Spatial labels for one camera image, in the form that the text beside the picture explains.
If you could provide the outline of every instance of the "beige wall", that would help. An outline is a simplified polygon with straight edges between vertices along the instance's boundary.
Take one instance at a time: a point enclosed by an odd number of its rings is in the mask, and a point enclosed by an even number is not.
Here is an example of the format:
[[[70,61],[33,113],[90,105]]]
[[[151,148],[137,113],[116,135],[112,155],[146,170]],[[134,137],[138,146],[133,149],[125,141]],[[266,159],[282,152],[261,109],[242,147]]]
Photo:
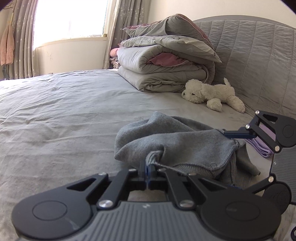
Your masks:
[[[39,74],[102,69],[106,39],[61,40],[38,47]]]
[[[296,28],[296,14],[281,0],[151,0],[148,23],[176,13],[191,20],[218,15],[250,15]]]
[[[0,11],[0,41],[2,39],[4,29],[6,28],[6,25],[7,25],[7,19],[8,19],[9,13],[10,13],[9,9],[3,9]],[[3,80],[2,66],[0,66],[0,80]]]

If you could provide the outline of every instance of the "plush dog's ear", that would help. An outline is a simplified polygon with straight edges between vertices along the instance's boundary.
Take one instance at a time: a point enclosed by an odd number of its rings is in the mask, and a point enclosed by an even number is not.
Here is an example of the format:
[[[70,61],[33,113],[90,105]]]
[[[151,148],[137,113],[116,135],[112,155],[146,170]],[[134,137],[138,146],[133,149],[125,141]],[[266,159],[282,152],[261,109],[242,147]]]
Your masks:
[[[215,92],[211,85],[203,84],[200,92],[207,100],[211,100],[215,97]]]

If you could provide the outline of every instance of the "gray sweater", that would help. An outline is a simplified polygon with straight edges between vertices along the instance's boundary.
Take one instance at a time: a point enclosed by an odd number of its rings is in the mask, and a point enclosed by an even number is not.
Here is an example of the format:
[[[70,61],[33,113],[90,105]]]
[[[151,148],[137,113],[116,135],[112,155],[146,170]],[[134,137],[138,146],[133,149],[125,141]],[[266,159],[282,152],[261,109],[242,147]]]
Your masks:
[[[135,168],[145,159],[147,165],[183,174],[196,172],[242,188],[260,174],[249,159],[244,140],[228,139],[223,130],[160,112],[120,129],[115,159]]]

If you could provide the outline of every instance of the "plush dog's head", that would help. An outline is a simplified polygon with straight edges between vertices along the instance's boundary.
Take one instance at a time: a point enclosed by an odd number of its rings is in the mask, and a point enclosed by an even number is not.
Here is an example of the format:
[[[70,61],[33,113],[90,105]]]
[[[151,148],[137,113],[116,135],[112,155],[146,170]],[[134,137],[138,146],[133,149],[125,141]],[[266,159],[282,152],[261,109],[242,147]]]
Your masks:
[[[182,92],[182,98],[196,104],[203,103],[206,100],[203,85],[199,80],[189,80]]]

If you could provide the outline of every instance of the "curtain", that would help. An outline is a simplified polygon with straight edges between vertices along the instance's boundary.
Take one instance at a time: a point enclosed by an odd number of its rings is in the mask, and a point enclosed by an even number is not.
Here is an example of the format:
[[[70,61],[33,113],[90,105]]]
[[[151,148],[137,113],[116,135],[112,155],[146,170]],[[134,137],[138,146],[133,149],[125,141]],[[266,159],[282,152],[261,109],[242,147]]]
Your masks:
[[[147,21],[150,0],[116,0],[115,10],[108,30],[104,69],[110,68],[110,50],[128,38],[125,27],[143,24]]]
[[[14,62],[8,65],[9,79],[38,76],[38,58],[32,51],[32,36],[38,0],[16,0],[12,19],[15,40]]]

